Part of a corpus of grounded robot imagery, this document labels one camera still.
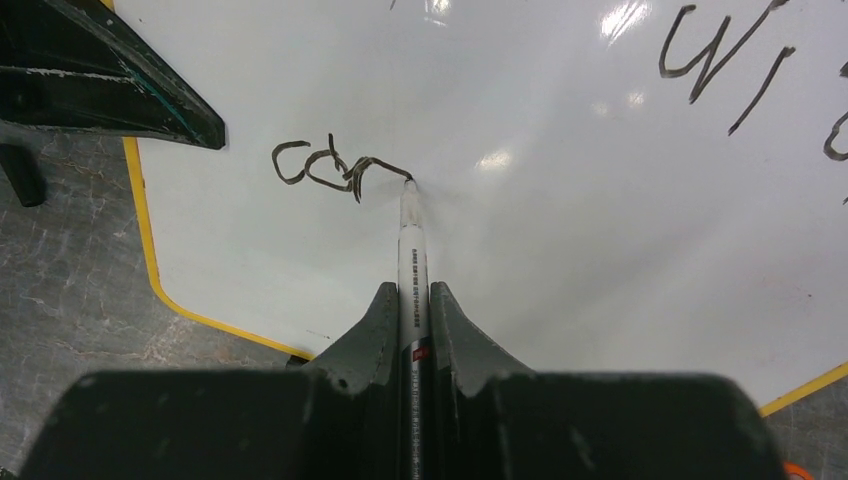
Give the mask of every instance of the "dark gray bracket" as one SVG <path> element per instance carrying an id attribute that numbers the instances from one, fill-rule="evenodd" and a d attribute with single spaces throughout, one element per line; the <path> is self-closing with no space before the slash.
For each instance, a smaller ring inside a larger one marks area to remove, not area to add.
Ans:
<path id="1" fill-rule="evenodd" d="M 225 144 L 221 117 L 99 0 L 0 0 L 0 119 Z"/>
<path id="2" fill-rule="evenodd" d="M 783 480 L 756 408 L 709 375 L 535 373 L 430 290 L 439 479 Z M 47 420 L 24 480 L 396 479 L 398 295 L 302 368 L 99 373 Z"/>

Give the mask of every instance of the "handwritten scribble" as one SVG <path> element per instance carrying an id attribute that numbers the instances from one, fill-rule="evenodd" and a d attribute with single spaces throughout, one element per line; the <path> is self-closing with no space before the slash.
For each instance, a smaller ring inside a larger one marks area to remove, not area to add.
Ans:
<path id="1" fill-rule="evenodd" d="M 840 77 L 848 78 L 848 63 L 842 66 L 842 69 L 839 71 Z M 835 148 L 833 148 L 833 141 L 836 140 L 836 137 L 839 136 L 839 129 L 842 128 L 842 124 L 848 120 L 848 112 L 845 112 L 845 115 L 839 117 L 839 120 L 833 124 L 833 128 L 830 130 L 830 135 L 827 136 L 827 140 L 824 141 L 824 154 L 827 155 L 831 160 L 836 160 L 837 162 L 844 162 L 848 160 L 848 153 L 837 152 Z"/>
<path id="2" fill-rule="evenodd" d="M 400 168 L 395 167 L 394 165 L 390 165 L 379 158 L 374 157 L 361 157 L 356 163 L 353 165 L 353 168 L 348 168 L 347 164 L 342 160 L 339 153 L 336 151 L 335 143 L 333 141 L 333 134 L 329 134 L 329 144 L 330 148 L 327 150 L 318 150 L 310 155 L 306 159 L 306 164 L 303 166 L 303 169 L 298 172 L 297 175 L 286 178 L 283 175 L 282 171 L 280 171 L 280 164 L 277 159 L 279 155 L 290 148 L 299 148 L 299 147 L 311 147 L 312 144 L 303 140 L 298 140 L 294 142 L 285 142 L 274 147 L 274 150 L 271 151 L 271 161 L 274 163 L 274 170 L 277 172 L 277 176 L 280 177 L 280 180 L 283 181 L 286 185 L 294 185 L 305 177 L 309 177 L 315 183 L 320 185 L 324 185 L 325 187 L 332 188 L 333 190 L 338 190 L 340 192 L 353 192 L 353 198 L 356 200 L 356 203 L 360 203 L 362 199 L 362 176 L 365 174 L 365 170 L 368 169 L 371 165 L 378 165 L 386 170 L 397 173 L 398 175 L 406 177 L 407 180 L 412 180 L 412 175 L 406 170 L 402 170 Z M 347 183 L 343 185 L 339 185 L 328 180 L 325 180 L 320 177 L 316 177 L 310 172 L 312 165 L 315 164 L 318 160 L 332 157 L 333 164 L 336 168 L 336 171 L 342 172 L 342 180 L 345 180 Z"/>
<path id="3" fill-rule="evenodd" d="M 678 28 L 680 28 L 680 23 L 683 21 L 683 17 L 692 13 L 697 8 L 695 5 L 686 5 L 682 7 L 677 13 L 677 18 L 675 18 L 674 23 L 671 26 L 671 30 L 669 30 L 668 36 L 666 37 L 665 42 L 663 43 L 662 50 L 660 51 L 660 76 L 663 78 L 682 77 L 689 73 L 693 68 L 695 68 L 696 65 L 701 63 L 701 61 L 703 60 L 704 64 L 701 67 L 701 73 L 698 74 L 698 78 L 695 80 L 695 85 L 692 87 L 692 91 L 689 94 L 689 103 L 695 103 L 695 101 L 698 100 L 698 97 L 701 96 L 701 93 L 703 93 L 704 89 L 707 88 L 707 85 L 709 85 L 713 77 L 715 77 L 715 75 L 720 72 L 725 65 L 727 65 L 727 62 L 729 62 L 730 59 L 733 58 L 734 55 L 736 55 L 739 49 L 741 49 L 742 46 L 745 45 L 745 43 L 751 38 L 751 36 L 754 35 L 754 32 L 756 32 L 757 29 L 759 29 L 760 26 L 763 24 L 763 22 L 766 21 L 766 18 L 768 18 L 769 13 L 784 5 L 788 1 L 789 0 L 772 0 L 769 3 L 769 6 L 762 13 L 762 15 L 760 15 L 760 17 L 757 19 L 757 21 L 754 22 L 751 28 L 749 28 L 744 35 L 742 35 L 742 38 L 740 38 L 739 41 L 736 42 L 735 45 L 733 45 L 730 51 L 727 52 L 727 54 L 725 54 L 721 58 L 721 60 L 718 61 L 718 63 L 712 70 L 710 69 L 710 66 L 712 65 L 713 59 L 716 56 L 718 47 L 721 44 L 722 39 L 724 38 L 724 34 L 727 32 L 727 27 L 730 25 L 730 16 L 728 15 L 724 17 L 724 20 L 722 20 L 721 25 L 718 28 L 718 32 L 716 32 L 716 35 L 715 37 L 713 37 L 712 41 L 710 41 L 710 43 L 708 43 L 707 46 L 703 48 L 703 50 L 701 50 L 697 55 L 695 55 L 695 57 L 692 58 L 689 63 L 687 63 L 681 68 L 668 68 L 666 57 L 668 56 L 668 50 L 671 46 L 671 41 L 677 34 L 677 30 Z M 739 116 L 739 119 L 737 119 L 736 122 L 734 122 L 734 124 L 730 127 L 727 132 L 728 135 L 733 135 L 733 132 L 735 132 L 736 129 L 739 128 L 743 121 L 745 121 L 745 119 L 748 117 L 748 115 L 763 97 L 763 94 L 765 94 L 766 90 L 771 84 L 772 79 L 777 73 L 778 68 L 780 68 L 780 64 L 783 62 L 783 59 L 788 58 L 793 53 L 795 53 L 795 48 L 793 47 L 784 47 L 783 50 L 780 51 L 780 54 L 778 54 L 777 59 L 775 59 L 774 63 L 772 64 L 771 70 L 769 71 L 768 76 L 760 87 L 760 90 L 757 92 L 757 95 L 754 97 L 751 103 L 748 104 L 748 107 L 745 109 L 742 115 Z"/>
<path id="4" fill-rule="evenodd" d="M 768 86 L 771 85 L 771 81 L 774 78 L 775 74 L 777 74 L 777 69 L 780 68 L 780 64 L 783 62 L 784 58 L 789 58 L 793 53 L 795 53 L 795 47 L 783 47 L 783 50 L 777 55 L 777 58 L 774 60 L 774 63 L 771 66 L 771 70 L 769 70 L 768 76 L 766 76 L 765 81 L 760 86 L 760 90 L 757 91 L 757 94 L 754 96 L 754 99 L 751 100 L 751 103 L 748 104 L 748 108 L 742 112 L 742 115 L 739 116 L 739 119 L 734 122 L 733 125 L 730 126 L 730 129 L 727 130 L 727 135 L 733 135 L 733 132 L 739 128 L 739 125 L 742 125 L 742 122 L 748 118 L 748 114 L 751 113 L 751 110 L 757 106 L 757 103 L 760 102 L 760 99 L 763 98 L 763 94 L 768 90 Z"/>

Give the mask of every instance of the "yellow border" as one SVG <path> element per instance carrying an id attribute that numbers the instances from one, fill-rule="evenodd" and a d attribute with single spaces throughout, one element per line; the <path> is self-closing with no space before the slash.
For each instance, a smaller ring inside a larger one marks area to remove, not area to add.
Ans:
<path id="1" fill-rule="evenodd" d="M 112 10 L 115 9 L 113 0 L 101 1 Z M 132 185 L 135 208 L 138 212 L 138 227 L 141 231 L 141 244 L 144 248 L 144 261 L 147 264 L 147 275 L 150 278 L 150 286 L 153 288 L 153 291 L 156 293 L 156 296 L 158 296 L 159 299 L 165 303 L 165 305 L 171 307 L 171 309 L 175 312 L 192 320 L 198 321 L 204 325 L 209 325 L 210 327 L 214 327 L 219 330 L 232 333 L 233 335 L 238 335 L 239 337 L 246 338 L 256 343 L 275 348 L 277 350 L 281 350 L 291 355 L 296 355 L 298 357 L 306 358 L 308 360 L 314 358 L 314 355 L 304 352 L 302 350 L 283 345 L 282 343 L 277 343 L 265 337 L 260 337 L 259 335 L 254 335 L 250 332 L 246 332 L 244 330 L 231 327 L 227 324 L 217 322 L 210 318 L 197 315 L 196 313 L 189 312 L 188 310 L 174 303 L 174 301 L 168 297 L 168 295 L 162 289 L 162 284 L 159 281 L 159 267 L 156 264 L 156 254 L 153 251 L 153 232 L 150 228 L 150 216 L 147 210 L 147 197 L 144 193 L 144 178 L 141 174 L 141 159 L 138 154 L 138 142 L 135 138 L 124 138 L 124 152 L 127 156 L 127 167 L 130 171 L 130 184 Z M 845 376 L 848 376 L 848 363 L 844 363 L 834 368 L 833 370 L 825 373 L 824 375 L 796 388 L 795 390 L 792 390 L 786 395 L 778 397 L 776 400 L 766 404 L 763 408 L 761 408 L 760 413 L 763 416 L 770 415 L 780 410 L 781 408 L 786 407 L 787 405 L 793 402 L 797 402 L 798 400 L 806 397 L 807 395 L 817 390 L 820 390 Z"/>
<path id="2" fill-rule="evenodd" d="M 171 309 L 175 312 L 192 320 L 196 320 L 204 325 L 209 325 L 210 327 L 215 327 L 256 343 L 261 343 L 262 345 L 282 350 L 290 355 L 311 360 L 314 356 L 310 353 L 289 347 L 288 345 L 283 345 L 282 343 L 275 342 L 265 337 L 260 337 L 259 335 L 246 332 L 225 323 L 217 322 L 202 315 L 192 313 L 177 305 L 176 302 L 168 297 L 168 294 L 166 294 L 165 290 L 162 289 L 162 284 L 159 281 L 159 266 L 156 263 L 156 253 L 153 250 L 153 231 L 150 228 L 150 214 L 147 210 L 147 198 L 144 193 L 144 177 L 141 173 L 141 159 L 138 154 L 138 142 L 135 138 L 124 138 L 124 152 L 127 156 L 127 168 L 130 171 L 130 185 L 132 185 L 133 200 L 135 200 L 135 209 L 138 213 L 138 229 L 141 232 L 141 245 L 144 249 L 144 263 L 147 264 L 147 276 L 150 278 L 150 286 L 153 288 L 156 296 L 159 297 L 165 305 L 171 307 Z"/>

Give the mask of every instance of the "whiteboard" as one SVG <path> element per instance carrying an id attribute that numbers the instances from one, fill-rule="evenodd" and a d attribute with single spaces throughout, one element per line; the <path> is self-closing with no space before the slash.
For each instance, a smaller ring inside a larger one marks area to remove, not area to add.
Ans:
<path id="1" fill-rule="evenodd" d="M 841 1 L 771 5 L 701 81 L 709 55 L 678 69 L 769 2 L 115 3 L 227 123 L 221 151 L 138 141 L 154 283 L 197 317 L 317 354 L 395 279 L 402 177 L 358 204 L 274 171 L 333 133 L 415 176 L 431 280 L 535 369 L 717 372 L 763 405 L 848 360 Z"/>

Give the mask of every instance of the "marker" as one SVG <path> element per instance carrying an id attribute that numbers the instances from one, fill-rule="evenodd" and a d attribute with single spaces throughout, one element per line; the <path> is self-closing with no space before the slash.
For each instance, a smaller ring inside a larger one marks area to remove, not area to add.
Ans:
<path id="1" fill-rule="evenodd" d="M 433 449 L 433 352 L 430 286 L 421 202 L 414 180 L 400 197 L 398 238 L 399 346 L 401 365 L 401 478 L 430 478 Z"/>

